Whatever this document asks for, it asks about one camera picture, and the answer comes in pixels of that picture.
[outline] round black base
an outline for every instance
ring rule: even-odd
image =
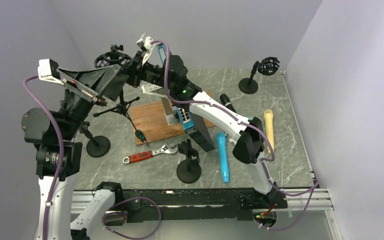
[[[252,79],[251,82],[248,84],[249,80],[249,77],[242,79],[239,82],[239,90],[241,90],[244,94],[255,94],[258,90],[258,83],[254,79]]]
[[[89,140],[86,145],[86,152],[92,158],[100,158],[108,153],[111,148],[111,142],[105,136],[95,136],[95,139],[98,142],[98,146],[95,146],[94,143]]]
[[[201,177],[201,166],[191,165],[188,171],[188,163],[183,160],[177,165],[177,178],[185,184],[193,184]]]

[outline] red wrench handle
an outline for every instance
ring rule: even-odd
[[[152,157],[151,151],[144,151],[144,152],[130,155],[128,158],[130,159],[130,163],[132,164],[139,161],[143,161],[145,159],[149,159],[150,157]]]

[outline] yellow microphone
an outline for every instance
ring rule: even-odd
[[[273,111],[267,109],[264,111],[264,121],[265,121],[265,135],[267,136],[268,141],[270,142],[273,151],[275,150],[275,134],[273,132]]]

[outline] black microphone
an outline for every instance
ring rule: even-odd
[[[220,102],[227,109],[229,109],[230,111],[236,113],[236,110],[232,106],[231,100],[229,99],[229,97],[226,94],[223,93],[222,95],[220,95]]]

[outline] tabletop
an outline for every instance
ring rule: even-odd
[[[212,97],[220,102],[220,94],[226,94],[237,113],[246,117],[258,117],[263,121],[263,112],[271,109],[274,114],[275,161],[268,162],[271,176],[280,187],[309,187],[313,185],[310,167],[301,141],[297,122],[288,98],[286,86],[279,72],[272,76],[257,73],[258,82],[255,94],[242,93],[238,83],[250,76],[250,69],[190,69],[187,77],[204,91],[210,91]],[[129,101],[137,96],[140,100],[134,106],[160,101],[157,96],[142,93],[140,87],[124,86],[124,99]],[[110,102],[106,108],[114,107],[117,102]],[[235,159],[232,154],[234,145],[226,143],[230,182],[224,183],[220,170],[219,152],[216,133],[218,127],[208,129],[215,150],[204,152],[192,140],[192,147],[197,149],[202,169],[200,179],[192,184],[181,182],[176,175],[176,168],[185,156],[179,153],[160,154],[150,159],[123,164],[123,158],[132,154],[159,149],[164,143],[180,143],[188,135],[175,136],[149,146],[136,146],[131,123],[122,115],[106,113],[93,117],[93,113],[105,108],[94,106],[86,118],[90,122],[89,130],[94,136],[106,136],[111,141],[111,149],[100,158],[90,157],[86,153],[87,139],[78,134],[76,142],[83,142],[80,172],[75,184],[76,190],[91,190],[103,181],[121,183],[124,189],[182,189],[182,188],[246,188],[253,182],[246,165]]]

